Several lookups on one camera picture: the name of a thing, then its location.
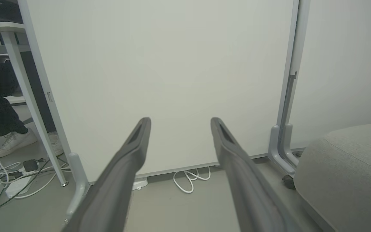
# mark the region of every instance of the shoe sole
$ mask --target shoe sole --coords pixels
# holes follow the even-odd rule
[[[11,148],[10,150],[5,151],[4,153],[1,153],[1,154],[0,154],[0,158],[1,158],[1,157],[5,157],[5,156],[11,154],[12,152],[14,152],[14,151],[16,151],[16,150],[18,150],[18,149],[20,149],[20,148],[23,148],[23,147],[25,147],[25,146],[28,146],[28,145],[30,145],[30,144],[33,144],[33,143],[35,143],[35,142],[37,142],[37,141],[38,141],[38,139],[35,137],[35,134],[34,134],[34,140],[25,141],[25,142],[19,144],[18,146]]]

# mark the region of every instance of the metal table leg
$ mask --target metal table leg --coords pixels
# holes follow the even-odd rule
[[[1,35],[3,37],[6,51],[8,52],[9,59],[11,60],[12,67],[14,68],[16,78],[18,79],[18,83],[21,87],[27,106],[31,112],[32,118],[34,119],[35,126],[37,127],[41,140],[43,141],[44,147],[47,150],[48,157],[52,162],[52,165],[61,183],[61,187],[66,186],[68,181],[66,181],[58,160],[56,159],[53,148],[51,147],[50,138],[48,137],[47,130],[45,129],[43,119],[40,111],[38,110],[37,102],[35,101],[35,97],[32,92],[24,64],[22,62],[21,53],[18,49],[15,34],[11,31],[4,31],[1,32]]]

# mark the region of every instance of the shoe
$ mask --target shoe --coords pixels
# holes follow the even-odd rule
[[[0,158],[7,156],[22,147],[33,144],[36,141],[37,137],[31,128],[28,128],[28,132],[26,134],[20,134],[13,131],[6,136],[6,141],[0,148]]]
[[[48,137],[50,137],[51,146],[54,149],[54,153],[56,156],[59,156],[64,153],[64,149],[62,148],[62,144],[59,141],[58,133],[56,131],[49,132]]]

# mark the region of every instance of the black caster wheel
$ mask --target black caster wheel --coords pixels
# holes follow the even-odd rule
[[[291,176],[285,175],[282,180],[284,186],[286,186],[288,189],[296,189],[296,187],[294,186],[293,178]]]

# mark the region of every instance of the gray fabric seat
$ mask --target gray fabric seat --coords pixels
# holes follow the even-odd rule
[[[338,231],[371,231],[371,124],[330,132],[303,152],[298,193]]]

